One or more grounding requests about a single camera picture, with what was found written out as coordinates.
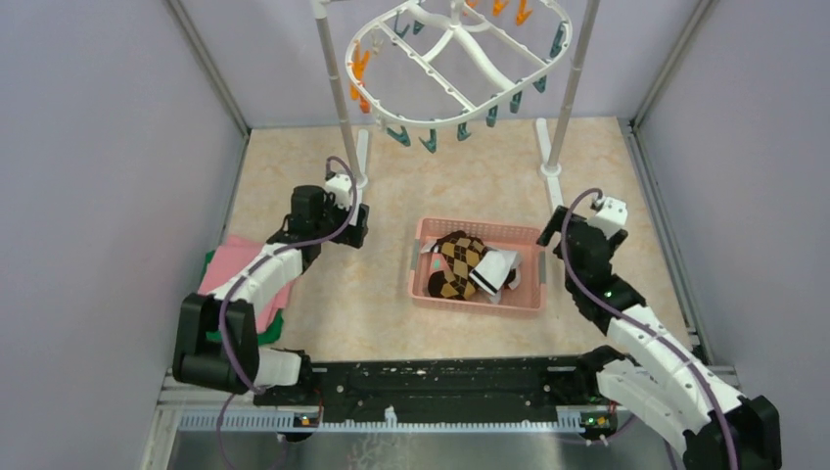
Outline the brown argyle sock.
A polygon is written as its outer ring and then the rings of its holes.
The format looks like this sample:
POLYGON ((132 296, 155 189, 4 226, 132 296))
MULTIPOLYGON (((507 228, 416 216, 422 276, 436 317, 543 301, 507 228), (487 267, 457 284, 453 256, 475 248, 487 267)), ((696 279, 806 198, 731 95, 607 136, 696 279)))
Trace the brown argyle sock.
POLYGON ((444 256, 447 264, 446 281, 441 285, 431 285, 427 293, 437 299, 469 301, 477 292, 469 274, 490 247, 464 230, 456 230, 435 241, 440 243, 439 253, 444 256))

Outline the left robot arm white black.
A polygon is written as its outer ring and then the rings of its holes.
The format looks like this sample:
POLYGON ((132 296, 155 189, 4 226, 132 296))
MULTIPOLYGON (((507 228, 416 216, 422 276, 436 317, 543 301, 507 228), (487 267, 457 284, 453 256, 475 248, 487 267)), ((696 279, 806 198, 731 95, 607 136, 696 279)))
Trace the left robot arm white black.
POLYGON ((314 380, 301 370, 300 355, 262 350, 255 321, 283 288, 308 270, 324 243, 361 248, 368 213, 344 173, 334 174, 323 186, 296 187, 290 213, 254 258, 219 287, 183 300, 173 377, 231 394, 261 394, 276 386, 290 404, 308 401, 314 380))

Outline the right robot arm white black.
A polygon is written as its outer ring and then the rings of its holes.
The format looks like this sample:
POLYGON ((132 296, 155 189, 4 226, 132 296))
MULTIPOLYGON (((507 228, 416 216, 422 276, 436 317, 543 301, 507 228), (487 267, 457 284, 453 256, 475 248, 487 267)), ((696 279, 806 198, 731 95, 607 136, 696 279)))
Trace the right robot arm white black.
POLYGON ((566 267, 565 289, 579 313, 622 346, 583 354, 576 395, 622 405, 659 434, 688 469, 779 469, 780 415, 764 396, 747 398, 711 371, 660 322, 644 297, 614 273, 626 237, 626 211, 607 204, 585 218, 558 207, 537 243, 561 239, 553 254, 566 267))

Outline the white oval clip hanger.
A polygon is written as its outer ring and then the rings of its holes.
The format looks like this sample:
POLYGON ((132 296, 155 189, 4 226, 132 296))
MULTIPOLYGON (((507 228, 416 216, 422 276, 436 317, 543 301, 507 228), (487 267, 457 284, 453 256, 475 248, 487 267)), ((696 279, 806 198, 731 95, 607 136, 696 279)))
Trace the white oval clip hanger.
POLYGON ((557 1, 403 1, 351 38, 349 94, 395 137, 494 121, 545 92, 574 36, 557 1))

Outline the pink dotted sock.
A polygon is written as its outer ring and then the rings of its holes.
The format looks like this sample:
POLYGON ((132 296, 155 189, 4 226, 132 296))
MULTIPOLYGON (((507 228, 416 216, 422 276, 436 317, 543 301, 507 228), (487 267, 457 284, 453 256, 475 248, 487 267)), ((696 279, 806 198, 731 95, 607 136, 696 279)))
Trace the pink dotted sock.
POLYGON ((430 289, 431 285, 441 285, 446 281, 445 272, 447 264, 445 258, 440 253, 428 253, 427 276, 425 287, 430 289))

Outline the white black striped sock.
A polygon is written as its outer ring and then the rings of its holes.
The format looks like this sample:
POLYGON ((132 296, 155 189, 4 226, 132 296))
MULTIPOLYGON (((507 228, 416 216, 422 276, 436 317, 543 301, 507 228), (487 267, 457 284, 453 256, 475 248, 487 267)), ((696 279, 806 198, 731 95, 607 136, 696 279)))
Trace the white black striped sock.
POLYGON ((485 292, 488 300, 498 305, 504 289, 515 290, 522 281, 520 265, 523 257, 519 252, 491 249, 470 272, 475 286, 485 292))
POLYGON ((419 253, 420 254, 433 254, 438 253, 440 250, 440 243, 438 241, 431 241, 429 243, 424 244, 421 248, 419 253))

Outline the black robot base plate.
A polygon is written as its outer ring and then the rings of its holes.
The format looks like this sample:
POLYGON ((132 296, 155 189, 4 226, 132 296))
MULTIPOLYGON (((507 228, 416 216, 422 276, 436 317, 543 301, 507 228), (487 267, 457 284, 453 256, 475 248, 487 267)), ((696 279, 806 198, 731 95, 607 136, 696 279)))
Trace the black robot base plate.
POLYGON ((303 354, 292 386, 254 405, 296 414, 296 431, 323 426, 389 432, 563 433, 608 443, 632 418, 587 388, 574 355, 319 362, 303 354))

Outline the white black striped sock front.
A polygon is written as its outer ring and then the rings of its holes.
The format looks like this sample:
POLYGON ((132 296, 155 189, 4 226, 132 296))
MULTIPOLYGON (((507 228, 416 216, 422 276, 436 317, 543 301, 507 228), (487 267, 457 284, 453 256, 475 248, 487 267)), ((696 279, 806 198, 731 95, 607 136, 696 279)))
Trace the white black striped sock front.
POLYGON ((440 243, 438 241, 431 241, 429 243, 424 244, 421 248, 419 253, 420 254, 433 254, 438 253, 440 250, 440 243))

